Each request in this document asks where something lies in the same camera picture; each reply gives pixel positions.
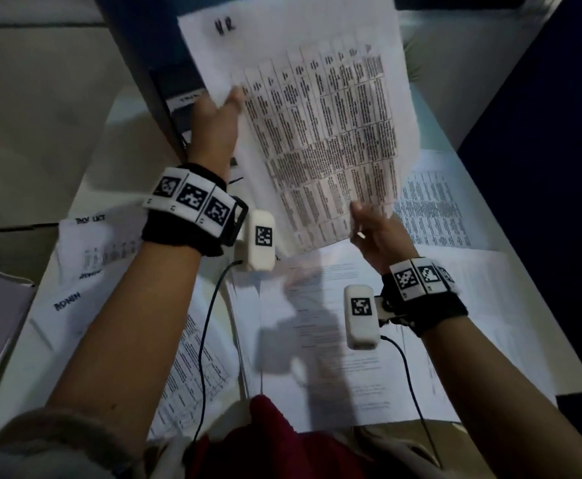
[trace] hand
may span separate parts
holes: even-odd
[[[351,216],[351,242],[378,273],[389,273],[390,265],[419,257],[407,229],[397,215],[386,218],[370,205],[352,202]]]
[[[228,183],[230,161],[238,139],[238,116],[244,91],[234,87],[218,109],[206,92],[193,107],[189,162],[213,171]]]

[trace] wrist strap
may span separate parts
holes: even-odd
[[[389,269],[391,273],[382,276],[382,296],[398,321],[418,337],[444,319],[468,315],[455,281],[438,262],[419,257]]]
[[[194,163],[165,169],[143,207],[149,209],[143,240],[188,245],[208,257],[222,255],[221,244],[233,245],[248,210],[227,194],[222,178]]]

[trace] black and white square marker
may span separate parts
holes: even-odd
[[[224,222],[229,217],[229,212],[231,209],[223,204],[220,200],[215,197],[211,197],[211,201],[205,209],[205,215],[213,220],[220,227],[224,226]]]
[[[370,297],[351,297],[351,311],[354,316],[372,316]]]
[[[190,183],[184,185],[184,188],[176,198],[178,203],[186,205],[189,208],[193,208],[194,210],[199,210],[202,206],[202,203],[205,202],[207,199],[207,195],[209,192],[206,190],[202,190],[197,186],[193,186]]]
[[[440,267],[439,265],[436,265],[435,267],[440,272],[440,274],[442,275],[442,277],[444,279],[446,279],[447,282],[453,282],[453,283],[455,282],[453,280],[453,278],[451,277],[451,275],[449,274],[449,272],[446,269],[444,269],[443,267]]]
[[[413,269],[406,269],[404,271],[396,272],[395,281],[397,281],[400,290],[404,290],[419,284]]]
[[[255,226],[255,245],[271,247],[273,245],[273,229],[270,227]]]
[[[425,283],[441,281],[433,265],[418,265],[417,270]]]
[[[180,178],[176,178],[175,176],[163,176],[153,194],[156,197],[171,198],[179,184]]]

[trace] forearm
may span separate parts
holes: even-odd
[[[582,436],[470,319],[422,336],[462,423],[499,477],[582,477]]]
[[[94,414],[141,453],[186,325],[200,260],[190,247],[144,243],[47,406]]]

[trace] person's right arm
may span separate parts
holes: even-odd
[[[355,203],[351,213],[351,241],[380,274],[418,257],[397,217]],[[582,436],[468,317],[446,319],[422,340],[462,424],[498,477],[582,478]]]

